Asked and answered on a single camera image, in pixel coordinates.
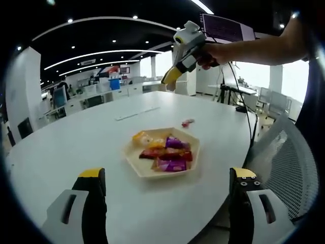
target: hexagonal wooden plate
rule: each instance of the hexagonal wooden plate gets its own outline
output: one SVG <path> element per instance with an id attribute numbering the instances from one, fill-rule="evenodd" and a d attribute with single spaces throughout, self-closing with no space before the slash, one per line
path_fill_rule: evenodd
<path id="1" fill-rule="evenodd" d="M 158 179 L 165 178 L 177 175 L 186 174 L 192 170 L 194 170 L 198 164 L 198 155 L 200 150 L 200 141 L 199 139 L 193 137 L 192 135 L 180 131 L 175 128 L 163 128 L 156 130 L 146 130 L 145 131 L 149 136 L 153 138 L 157 138 L 162 135 L 169 135 L 177 137 L 182 141 L 189 142 L 191 145 L 191 151 L 193 156 L 193 161 L 191 162 L 191 168 L 185 171 L 179 172 L 156 172 L 151 169 L 153 160 L 150 159 L 139 159 L 140 153 L 144 150 L 143 147 L 139 147 L 134 145 L 132 140 L 126 145 L 124 149 L 124 153 L 128 163 L 132 166 L 132 168 L 136 171 L 139 177 L 146 179 Z"/>

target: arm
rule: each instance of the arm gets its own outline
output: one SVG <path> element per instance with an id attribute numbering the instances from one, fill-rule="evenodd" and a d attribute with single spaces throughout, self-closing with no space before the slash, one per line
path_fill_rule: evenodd
<path id="1" fill-rule="evenodd" d="M 241 41 L 229 44 L 206 44 L 204 50 L 224 64 L 240 61 L 263 65 L 281 65 L 306 56 L 307 49 L 303 38 L 302 24 L 291 19 L 280 37 L 262 38 L 254 41 Z M 199 62 L 204 69 L 209 65 Z"/>

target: mesh office chair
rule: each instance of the mesh office chair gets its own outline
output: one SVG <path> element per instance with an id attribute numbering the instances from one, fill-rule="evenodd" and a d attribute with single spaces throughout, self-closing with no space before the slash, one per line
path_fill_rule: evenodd
<path id="1" fill-rule="evenodd" d="M 303 216 L 318 193 L 317 167 L 311 150 L 285 115 L 248 152 L 245 168 L 255 172 L 287 206 L 289 218 Z"/>
<path id="2" fill-rule="evenodd" d="M 266 108 L 267 116 L 265 119 L 270 117 L 276 120 L 282 114 L 289 116 L 290 108 L 291 100 L 289 100 L 287 96 L 275 91 L 270 91 L 270 103 Z M 272 124 L 262 125 L 262 129 L 264 126 L 270 127 L 271 125 Z"/>
<path id="3" fill-rule="evenodd" d="M 265 104 L 268 104 L 271 100 L 271 91 L 267 88 L 261 87 L 259 92 L 258 102 L 263 103 L 263 108 Z"/>

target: monitor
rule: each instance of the monitor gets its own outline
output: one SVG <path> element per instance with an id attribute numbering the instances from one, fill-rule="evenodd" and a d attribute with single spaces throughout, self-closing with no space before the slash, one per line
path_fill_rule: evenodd
<path id="1" fill-rule="evenodd" d="M 66 89 L 64 86 L 54 90 L 53 103 L 56 108 L 62 107 L 65 104 L 67 104 L 67 95 L 66 95 Z"/>
<path id="2" fill-rule="evenodd" d="M 230 43 L 255 40 L 254 30 L 244 24 L 211 14 L 201 14 L 200 19 L 207 41 Z"/>

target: black cable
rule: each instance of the black cable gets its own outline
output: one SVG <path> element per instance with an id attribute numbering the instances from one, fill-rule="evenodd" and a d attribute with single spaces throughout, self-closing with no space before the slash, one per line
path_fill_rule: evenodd
<path id="1" fill-rule="evenodd" d="M 236 81 L 237 89 L 238 89 L 238 91 L 239 91 L 238 81 L 237 81 L 237 78 L 236 78 L 235 72 L 234 72 L 234 70 L 233 70 L 233 67 L 231 66 L 230 62 L 228 62 L 228 64 L 229 64 L 229 66 L 230 66 L 230 68 L 231 68 L 231 70 L 232 70 L 232 73 L 233 73 L 234 78 L 235 78 L 235 81 Z M 245 104 L 245 102 L 244 102 L 243 95 L 241 94 L 241 92 L 239 92 L 239 94 L 240 94 L 240 97 L 241 97 L 241 99 L 242 99 L 242 101 L 243 101 L 243 104 L 244 104 L 244 107 L 245 107 L 245 110 L 246 110 L 246 116 L 247 116 L 248 126 L 249 126 L 250 146 L 252 146 L 252 145 L 253 145 L 253 140 L 254 140 L 254 138 L 252 137 L 252 129 L 251 129 L 250 122 L 249 122 L 249 116 L 248 116 L 248 110 L 247 110 L 248 107 L 246 106 L 246 104 Z"/>
<path id="2" fill-rule="evenodd" d="M 232 65 L 230 64 L 230 62 L 228 62 L 228 64 L 229 64 L 229 66 L 230 66 L 230 68 L 231 68 L 231 70 L 232 70 L 232 73 L 233 73 L 233 75 L 234 75 L 234 78 L 235 78 L 235 81 L 236 81 L 236 85 L 237 85 L 237 89 L 239 90 L 238 81 L 237 81 L 237 78 L 236 78 L 236 75 L 235 75 L 234 69 L 233 69 Z M 252 145 L 252 140 L 254 140 L 254 139 L 252 138 L 252 129 L 251 129 L 251 127 L 250 127 L 250 122 L 249 122 L 249 116 L 248 116 L 247 106 L 246 106 L 246 104 L 245 104 L 245 101 L 244 101 L 244 99 L 243 99 L 243 95 L 242 95 L 241 92 L 239 92 L 239 95 L 240 95 L 240 97 L 241 97 L 241 99 L 242 99 L 242 101 L 243 101 L 243 104 L 244 104 L 244 107 L 245 107 L 245 110 L 246 110 L 246 115 L 247 115 L 247 120 L 248 120 L 248 126 L 249 126 L 250 145 Z"/>

